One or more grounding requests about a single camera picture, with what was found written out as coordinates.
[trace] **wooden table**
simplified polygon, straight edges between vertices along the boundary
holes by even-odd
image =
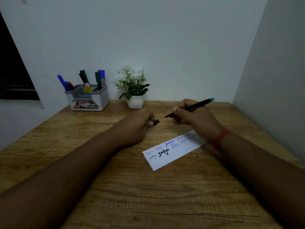
[[[142,151],[191,130],[168,118],[176,102],[146,101],[160,123],[119,151],[82,196],[62,228],[283,228],[264,200],[217,154],[203,148],[153,172]],[[300,167],[283,146],[230,103],[207,105],[228,129]],[[68,154],[125,115],[125,101],[101,112],[66,107],[0,153],[0,192]]]

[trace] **green leaf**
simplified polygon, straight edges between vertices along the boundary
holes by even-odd
[[[130,100],[130,98],[132,97],[132,95],[130,93],[124,93],[124,97],[127,99],[127,100]]]

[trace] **yellow sticker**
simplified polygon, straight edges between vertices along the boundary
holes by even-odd
[[[85,92],[92,92],[95,87],[84,87]]]

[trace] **gray plastic organizer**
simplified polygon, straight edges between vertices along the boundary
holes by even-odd
[[[70,107],[74,111],[102,111],[109,104],[109,96],[107,86],[98,90],[97,85],[91,84],[94,87],[91,92],[85,92],[83,84],[75,85],[75,90],[65,91]]]

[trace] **plant pot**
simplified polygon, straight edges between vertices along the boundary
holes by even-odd
[[[130,100],[127,100],[129,108],[143,108],[144,95],[143,96],[132,96]]]

